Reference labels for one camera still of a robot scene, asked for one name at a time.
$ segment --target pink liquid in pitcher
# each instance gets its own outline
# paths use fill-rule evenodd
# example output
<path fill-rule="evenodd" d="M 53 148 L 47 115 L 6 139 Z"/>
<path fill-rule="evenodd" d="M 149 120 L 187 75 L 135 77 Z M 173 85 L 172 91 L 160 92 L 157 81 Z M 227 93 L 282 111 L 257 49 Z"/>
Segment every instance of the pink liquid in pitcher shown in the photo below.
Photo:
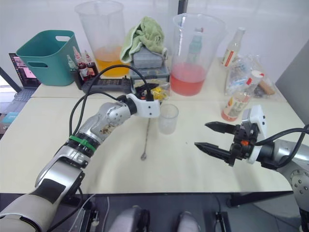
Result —
<path fill-rule="evenodd" d="M 206 71 L 200 65 L 190 63 L 175 64 L 170 74 L 170 86 L 176 93 L 193 96 L 201 91 L 205 77 Z"/>

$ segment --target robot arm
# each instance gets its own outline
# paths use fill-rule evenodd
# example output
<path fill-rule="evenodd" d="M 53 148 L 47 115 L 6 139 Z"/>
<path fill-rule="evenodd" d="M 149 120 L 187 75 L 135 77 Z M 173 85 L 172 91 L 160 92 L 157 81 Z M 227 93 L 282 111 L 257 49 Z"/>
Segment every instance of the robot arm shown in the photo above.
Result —
<path fill-rule="evenodd" d="M 128 94 L 124 102 L 105 103 L 70 136 L 43 168 L 35 190 L 22 195 L 0 212 L 0 228 L 14 232 L 45 232 L 61 201 L 73 195 L 84 178 L 83 168 L 97 147 L 131 115 L 158 117 L 159 101 L 143 101 Z"/>
<path fill-rule="evenodd" d="M 262 167 L 276 170 L 290 183 L 302 217 L 302 228 L 309 232 L 309 147 L 301 145 L 294 158 L 280 167 L 291 154 L 296 143 L 277 139 L 262 146 L 255 146 L 257 141 L 265 139 L 266 119 L 260 105 L 243 113 L 241 125 L 221 122 L 205 124 L 214 131 L 235 135 L 229 151 L 209 143 L 195 143 L 203 152 L 224 160 L 233 166 L 236 159 L 247 159 L 248 163 L 258 161 Z"/>

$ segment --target basket handle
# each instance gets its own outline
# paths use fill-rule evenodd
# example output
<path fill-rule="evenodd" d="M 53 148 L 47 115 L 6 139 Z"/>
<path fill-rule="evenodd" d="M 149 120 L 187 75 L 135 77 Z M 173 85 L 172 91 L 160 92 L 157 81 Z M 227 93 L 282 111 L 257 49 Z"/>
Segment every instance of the basket handle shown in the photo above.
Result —
<path fill-rule="evenodd" d="M 60 42 L 67 42 L 70 40 L 70 36 L 56 35 L 56 40 Z"/>
<path fill-rule="evenodd" d="M 27 61 L 27 64 L 33 68 L 48 68 L 48 65 L 44 62 Z"/>

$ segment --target green towel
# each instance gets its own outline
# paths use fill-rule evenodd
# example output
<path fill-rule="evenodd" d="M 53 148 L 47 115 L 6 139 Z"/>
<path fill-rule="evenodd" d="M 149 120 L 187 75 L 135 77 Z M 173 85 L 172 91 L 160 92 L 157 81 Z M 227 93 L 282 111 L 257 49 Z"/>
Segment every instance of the green towel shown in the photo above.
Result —
<path fill-rule="evenodd" d="M 163 46 L 163 41 L 164 34 L 160 25 L 153 18 L 145 16 L 126 35 L 120 53 L 120 60 L 123 63 L 130 63 L 132 61 L 132 55 L 138 52 L 142 45 L 145 45 L 148 50 L 164 57 L 167 49 Z"/>

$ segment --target plastic measuring cup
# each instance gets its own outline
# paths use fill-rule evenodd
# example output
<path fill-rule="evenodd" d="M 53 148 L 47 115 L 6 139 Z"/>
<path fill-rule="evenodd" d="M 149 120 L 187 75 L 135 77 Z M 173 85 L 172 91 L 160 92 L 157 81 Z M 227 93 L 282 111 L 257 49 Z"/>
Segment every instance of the plastic measuring cup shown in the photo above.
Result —
<path fill-rule="evenodd" d="M 173 104 L 164 104 L 160 108 L 159 131 L 163 134 L 172 134 L 176 129 L 179 110 Z"/>
<path fill-rule="evenodd" d="M 205 14 L 179 14 L 173 18 L 171 88 L 185 96 L 198 94 L 218 45 L 226 35 L 225 23 Z"/>
<path fill-rule="evenodd" d="M 120 50 L 125 38 L 123 4 L 98 0 L 75 7 L 97 61 L 99 71 L 120 61 Z M 104 75 L 119 77 L 128 73 L 127 68 L 116 68 Z"/>

